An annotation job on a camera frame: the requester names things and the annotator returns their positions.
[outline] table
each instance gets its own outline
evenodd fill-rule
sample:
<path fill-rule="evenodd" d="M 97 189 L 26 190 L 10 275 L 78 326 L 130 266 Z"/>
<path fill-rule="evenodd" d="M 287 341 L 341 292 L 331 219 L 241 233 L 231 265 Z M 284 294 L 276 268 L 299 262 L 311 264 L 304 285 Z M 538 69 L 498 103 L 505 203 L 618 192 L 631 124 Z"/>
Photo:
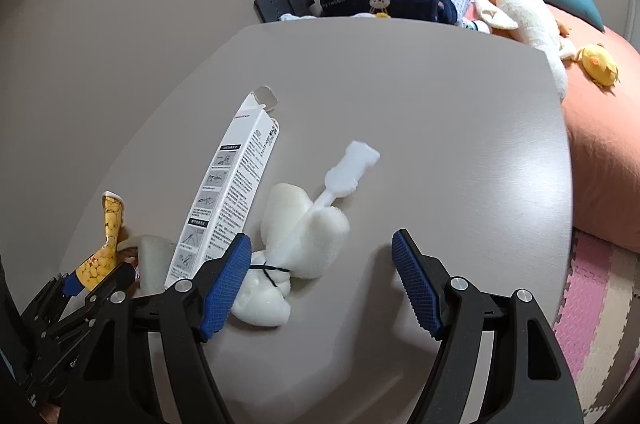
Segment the table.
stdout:
<path fill-rule="evenodd" d="M 228 122 L 263 84 L 279 99 L 273 116 L 281 133 L 245 226 L 254 249 L 272 185 L 290 182 L 314 197 L 352 139 L 382 157 L 342 203 L 352 228 L 346 248 L 324 277 L 294 285 L 290 322 L 264 330 L 229 320 L 207 344 L 236 423 L 406 422 L 437 344 L 417 325 L 390 259 L 401 227 L 450 273 L 500 295 L 527 288 L 554 319 L 572 190 L 545 56 L 507 39 L 403 20 L 242 30 L 172 92 L 115 160 L 63 269 L 100 234 L 105 189 L 124 197 L 133 234 L 175 241 Z M 487 336 L 464 422 L 478 415 L 490 347 Z M 172 414 L 166 379 L 159 383 Z"/>

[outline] yellow food package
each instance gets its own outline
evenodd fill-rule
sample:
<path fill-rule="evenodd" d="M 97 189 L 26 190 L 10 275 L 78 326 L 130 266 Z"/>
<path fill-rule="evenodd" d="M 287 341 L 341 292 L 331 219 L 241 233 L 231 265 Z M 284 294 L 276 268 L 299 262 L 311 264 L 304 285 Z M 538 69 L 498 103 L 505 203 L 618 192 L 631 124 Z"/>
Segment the yellow food package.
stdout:
<path fill-rule="evenodd" d="M 118 195 L 105 191 L 102 195 L 102 207 L 106 241 L 91 258 L 76 269 L 78 280 L 88 290 L 93 290 L 116 266 L 116 245 L 122 226 L 124 203 Z"/>

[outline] blue gripper pad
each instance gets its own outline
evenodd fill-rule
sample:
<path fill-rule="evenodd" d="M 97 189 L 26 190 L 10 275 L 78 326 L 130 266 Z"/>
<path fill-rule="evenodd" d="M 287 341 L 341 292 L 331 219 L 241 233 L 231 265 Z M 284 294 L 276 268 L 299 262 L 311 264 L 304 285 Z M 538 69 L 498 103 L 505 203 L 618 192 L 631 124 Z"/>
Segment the blue gripper pad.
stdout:
<path fill-rule="evenodd" d="M 443 324 L 440 320 L 438 298 L 433 286 L 424 274 L 414 253 L 400 231 L 394 234 L 391 243 L 391 258 L 396 265 L 404 291 L 414 308 L 415 317 L 422 328 L 433 338 L 438 338 Z"/>
<path fill-rule="evenodd" d="M 216 282 L 204 300 L 200 333 L 209 340 L 222 330 L 229 317 L 240 285 L 251 264 L 251 239 L 242 235 L 240 242 L 231 250 L 232 254 L 222 267 Z"/>

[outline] stuffed animal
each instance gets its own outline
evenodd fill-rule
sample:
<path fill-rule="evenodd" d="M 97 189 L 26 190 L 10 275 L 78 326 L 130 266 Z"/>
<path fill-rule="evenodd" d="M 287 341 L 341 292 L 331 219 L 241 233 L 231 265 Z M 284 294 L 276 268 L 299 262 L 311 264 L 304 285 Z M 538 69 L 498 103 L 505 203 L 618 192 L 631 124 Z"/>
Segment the stuffed animal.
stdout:
<path fill-rule="evenodd" d="M 543 0 L 496 0 L 495 5 L 518 23 L 509 31 L 513 39 L 544 52 L 562 102 L 568 87 L 562 59 L 574 57 L 576 50 L 569 39 L 561 38 L 551 10 Z"/>
<path fill-rule="evenodd" d="M 252 254 L 238 296 L 235 317 L 259 327 L 279 327 L 289 321 L 285 299 L 290 277 L 322 276 L 338 256 L 349 235 L 349 220 L 331 204 L 355 191 L 367 168 L 380 154 L 363 142 L 352 142 L 340 163 L 324 178 L 326 187 L 316 201 L 291 184 L 275 185 L 260 224 L 265 250 Z"/>
<path fill-rule="evenodd" d="M 584 71 L 601 88 L 615 86 L 619 81 L 618 65 L 601 43 L 581 47 L 574 60 L 582 63 Z"/>

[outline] yellow chick plush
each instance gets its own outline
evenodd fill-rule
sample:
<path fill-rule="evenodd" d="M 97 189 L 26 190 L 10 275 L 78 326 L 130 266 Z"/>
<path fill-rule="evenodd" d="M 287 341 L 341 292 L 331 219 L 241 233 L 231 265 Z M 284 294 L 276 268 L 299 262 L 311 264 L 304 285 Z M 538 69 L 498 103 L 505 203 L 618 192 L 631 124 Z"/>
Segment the yellow chick plush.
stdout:
<path fill-rule="evenodd" d="M 574 60 L 582 63 L 593 82 L 601 88 L 615 86 L 619 81 L 618 65 L 600 43 L 581 47 Z"/>

